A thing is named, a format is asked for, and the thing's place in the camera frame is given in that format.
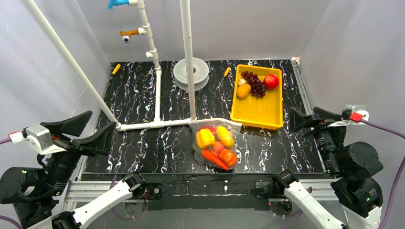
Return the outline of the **yellow toy mango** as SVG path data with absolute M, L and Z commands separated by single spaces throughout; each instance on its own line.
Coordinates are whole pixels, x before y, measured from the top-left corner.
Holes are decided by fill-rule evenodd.
M 230 131 L 226 129 L 224 126 L 218 126 L 216 128 L 216 135 L 220 142 L 228 148 L 231 148 L 234 146 L 234 139 L 233 136 L 231 135 Z

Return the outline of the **small orange pumpkin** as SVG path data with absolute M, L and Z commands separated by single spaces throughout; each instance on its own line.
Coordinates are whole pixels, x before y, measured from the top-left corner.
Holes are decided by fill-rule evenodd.
M 229 168 L 232 168 L 237 163 L 237 157 L 235 153 L 229 149 L 222 150 L 219 154 L 219 158 Z

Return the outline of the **pink toy peach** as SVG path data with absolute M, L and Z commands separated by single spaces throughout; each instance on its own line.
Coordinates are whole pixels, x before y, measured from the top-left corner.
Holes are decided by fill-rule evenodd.
M 216 142 L 211 146 L 211 151 L 212 151 L 214 154 L 216 154 L 217 156 L 219 156 L 220 152 L 221 152 L 222 150 L 224 150 L 224 149 L 225 149 L 225 146 L 224 146 L 221 142 L 219 142 L 219 141 L 216 141 Z

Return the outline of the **red bell pepper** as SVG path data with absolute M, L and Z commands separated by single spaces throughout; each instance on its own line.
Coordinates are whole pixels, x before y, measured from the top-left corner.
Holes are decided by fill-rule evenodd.
M 198 131 L 203 130 L 203 129 L 208 129 L 210 130 L 213 134 L 216 133 L 216 127 L 215 126 L 201 126 Z

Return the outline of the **clear zip top bag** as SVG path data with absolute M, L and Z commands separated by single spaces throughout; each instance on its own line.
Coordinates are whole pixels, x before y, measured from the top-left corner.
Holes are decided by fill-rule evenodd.
M 195 120 L 189 123 L 193 133 L 194 158 L 205 164 L 224 171 L 234 169 L 238 163 L 236 136 L 242 128 L 223 118 Z

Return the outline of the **yellow bell pepper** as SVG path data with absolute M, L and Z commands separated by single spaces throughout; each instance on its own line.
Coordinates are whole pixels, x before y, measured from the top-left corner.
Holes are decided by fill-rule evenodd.
M 210 147 L 215 143 L 215 137 L 213 133 L 208 129 L 198 131 L 195 138 L 197 146 L 201 149 Z

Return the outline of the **orange toy carrot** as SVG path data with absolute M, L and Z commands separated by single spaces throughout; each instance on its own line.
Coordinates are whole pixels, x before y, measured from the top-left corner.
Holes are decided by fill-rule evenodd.
M 213 163 L 215 166 L 217 166 L 218 168 L 221 168 L 223 170 L 229 170 L 229 167 L 222 162 L 219 157 L 213 153 L 211 150 L 209 149 L 203 149 L 201 151 L 201 155 L 203 156 L 203 158 L 211 163 Z

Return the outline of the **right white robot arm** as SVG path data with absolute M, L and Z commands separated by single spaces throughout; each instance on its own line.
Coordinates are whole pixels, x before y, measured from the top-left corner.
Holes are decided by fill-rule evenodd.
M 369 119 L 366 106 L 347 105 L 341 114 L 314 107 L 312 114 L 288 109 L 291 131 L 309 131 L 314 139 L 326 173 L 335 178 L 331 188 L 341 204 L 347 222 L 335 218 L 311 196 L 289 170 L 273 176 L 272 198 L 295 202 L 319 229 L 376 229 L 381 217 L 383 194 L 373 176 L 383 169 L 375 148 L 366 142 L 344 144 L 346 128 L 362 125 Z

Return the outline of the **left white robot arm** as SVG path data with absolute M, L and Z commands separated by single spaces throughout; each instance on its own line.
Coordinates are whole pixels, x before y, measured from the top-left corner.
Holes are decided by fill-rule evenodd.
M 80 138 L 92 116 L 86 111 L 58 122 L 42 122 L 9 134 L 12 143 L 26 142 L 37 153 L 39 168 L 11 167 L 0 179 L 0 202 L 12 204 L 21 229 L 85 229 L 118 203 L 132 198 L 143 185 L 141 176 L 124 176 L 104 194 L 72 211 L 57 215 L 56 197 L 66 189 L 82 156 L 106 156 L 117 123 Z

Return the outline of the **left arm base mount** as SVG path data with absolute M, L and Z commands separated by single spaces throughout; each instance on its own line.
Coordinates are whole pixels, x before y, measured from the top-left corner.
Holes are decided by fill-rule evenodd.
M 132 192 L 132 199 L 159 200 L 162 198 L 162 191 L 161 183 L 142 183 Z

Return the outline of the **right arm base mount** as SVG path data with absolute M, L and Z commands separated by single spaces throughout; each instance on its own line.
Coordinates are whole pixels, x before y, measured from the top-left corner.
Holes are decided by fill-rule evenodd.
M 257 199 L 267 199 L 270 210 L 276 215 L 290 215 L 293 204 L 292 200 L 285 195 L 285 190 L 295 181 L 297 179 L 291 176 L 287 178 L 274 176 L 269 183 L 257 182 L 251 193 Z

